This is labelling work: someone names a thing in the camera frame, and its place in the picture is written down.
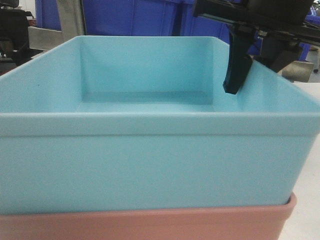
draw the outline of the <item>white table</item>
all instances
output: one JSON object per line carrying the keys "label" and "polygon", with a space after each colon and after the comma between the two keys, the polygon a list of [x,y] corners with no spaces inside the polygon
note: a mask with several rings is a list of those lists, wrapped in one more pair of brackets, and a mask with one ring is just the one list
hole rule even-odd
{"label": "white table", "polygon": [[[295,83],[320,100],[320,83]],[[297,205],[279,240],[320,240],[320,135],[317,137],[293,192]]]}

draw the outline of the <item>blue crate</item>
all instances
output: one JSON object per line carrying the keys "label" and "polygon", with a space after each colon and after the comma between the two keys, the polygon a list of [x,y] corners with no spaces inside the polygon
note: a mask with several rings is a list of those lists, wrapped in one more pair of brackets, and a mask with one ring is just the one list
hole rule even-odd
{"label": "blue crate", "polygon": [[215,37],[79,36],[0,77],[0,214],[285,204],[320,104]]}
{"label": "blue crate", "polygon": [[[87,33],[171,36],[181,0],[83,0]],[[61,30],[56,0],[36,1],[41,28]]]}
{"label": "blue crate", "polygon": [[35,16],[39,28],[61,30],[57,0],[35,0]]}

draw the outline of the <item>bin bottom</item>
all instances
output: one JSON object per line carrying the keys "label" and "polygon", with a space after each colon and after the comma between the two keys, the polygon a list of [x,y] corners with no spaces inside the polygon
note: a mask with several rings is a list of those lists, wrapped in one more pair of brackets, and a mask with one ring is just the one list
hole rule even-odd
{"label": "bin bottom", "polygon": [[77,112],[212,112],[205,92],[91,92]]}
{"label": "bin bottom", "polygon": [[277,240],[296,205],[0,215],[1,240]]}

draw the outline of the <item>metal frame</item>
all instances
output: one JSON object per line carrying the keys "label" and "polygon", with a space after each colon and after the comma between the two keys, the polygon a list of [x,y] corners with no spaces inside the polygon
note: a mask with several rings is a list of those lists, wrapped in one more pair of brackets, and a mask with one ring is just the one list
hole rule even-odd
{"label": "metal frame", "polygon": [[29,46],[31,49],[50,50],[81,35],[86,35],[86,21],[82,0],[56,0],[61,31],[31,26]]}

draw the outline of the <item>black chair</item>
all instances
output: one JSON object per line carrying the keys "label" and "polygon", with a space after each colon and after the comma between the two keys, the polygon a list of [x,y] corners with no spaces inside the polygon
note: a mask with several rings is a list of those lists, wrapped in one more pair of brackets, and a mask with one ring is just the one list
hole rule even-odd
{"label": "black chair", "polygon": [[0,0],[0,51],[17,66],[28,62],[40,52],[29,48],[30,24],[27,17],[32,16],[31,12],[5,8],[18,6],[19,0]]}

